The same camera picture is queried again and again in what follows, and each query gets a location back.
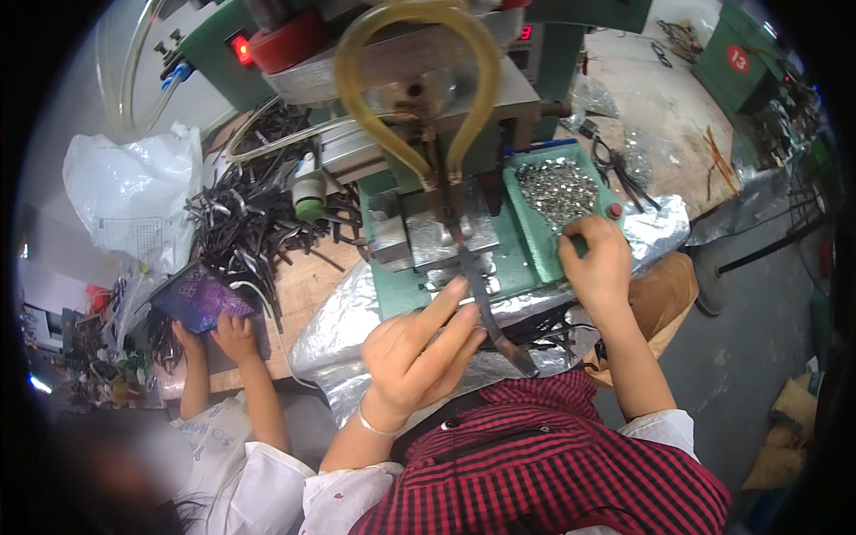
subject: red roller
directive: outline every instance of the red roller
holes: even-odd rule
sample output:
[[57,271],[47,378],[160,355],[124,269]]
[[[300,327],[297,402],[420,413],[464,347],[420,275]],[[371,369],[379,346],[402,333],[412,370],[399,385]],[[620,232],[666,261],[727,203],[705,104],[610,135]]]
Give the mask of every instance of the red roller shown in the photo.
[[250,39],[249,49],[256,65],[274,74],[309,59],[327,41],[324,19],[313,6],[273,33],[258,31]]

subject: white sleeve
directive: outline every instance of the white sleeve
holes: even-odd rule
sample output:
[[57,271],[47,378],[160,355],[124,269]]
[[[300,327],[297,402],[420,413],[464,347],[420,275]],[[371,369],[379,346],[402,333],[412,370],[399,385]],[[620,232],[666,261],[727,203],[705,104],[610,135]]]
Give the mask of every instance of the white sleeve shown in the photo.
[[397,462],[359,470],[320,473],[306,480],[301,535],[348,533],[360,516],[380,502],[396,476],[404,470]]
[[693,419],[677,408],[639,416],[618,430],[625,437],[643,438],[682,449],[698,461],[693,451]]
[[226,533],[285,533],[300,518],[303,483],[315,472],[261,442],[244,444],[247,464],[229,503]]

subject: red indicator light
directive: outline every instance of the red indicator light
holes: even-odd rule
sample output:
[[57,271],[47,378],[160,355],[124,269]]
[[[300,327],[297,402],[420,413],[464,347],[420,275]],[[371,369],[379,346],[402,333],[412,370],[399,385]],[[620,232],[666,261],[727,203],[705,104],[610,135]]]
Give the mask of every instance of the red indicator light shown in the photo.
[[235,55],[238,56],[238,61],[241,65],[249,65],[253,62],[246,37],[239,35],[232,39],[229,44],[232,45],[232,50],[235,51]]

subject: concrete floor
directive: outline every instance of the concrete floor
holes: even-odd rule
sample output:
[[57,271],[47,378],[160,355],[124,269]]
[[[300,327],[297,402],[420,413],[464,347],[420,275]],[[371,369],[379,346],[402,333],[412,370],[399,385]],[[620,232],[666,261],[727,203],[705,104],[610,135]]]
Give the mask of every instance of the concrete floor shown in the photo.
[[[711,245],[726,261],[737,259],[783,237],[789,225],[786,215]],[[816,241],[810,236],[724,275],[730,298],[722,315],[694,307],[660,359],[678,407],[695,419],[698,458],[735,501],[770,429],[770,405],[812,357],[814,287],[798,247],[813,266]],[[611,389],[601,389],[595,405],[607,426],[624,425]]]

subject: white shirt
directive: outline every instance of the white shirt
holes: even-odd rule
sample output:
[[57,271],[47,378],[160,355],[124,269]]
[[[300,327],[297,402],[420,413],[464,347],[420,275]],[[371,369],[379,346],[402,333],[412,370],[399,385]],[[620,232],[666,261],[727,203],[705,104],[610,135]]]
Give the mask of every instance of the white shirt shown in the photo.
[[[641,416],[618,430],[625,437],[674,446],[698,461],[693,452],[693,419],[686,411],[668,409]],[[348,533],[357,520],[380,502],[404,467],[395,462],[359,470],[320,473],[306,480],[300,535]],[[573,530],[573,535],[613,535],[607,526]]]
[[300,521],[303,484],[315,472],[253,436],[247,399],[241,391],[185,422],[193,471],[175,502],[193,500],[196,520],[189,533],[285,533]]

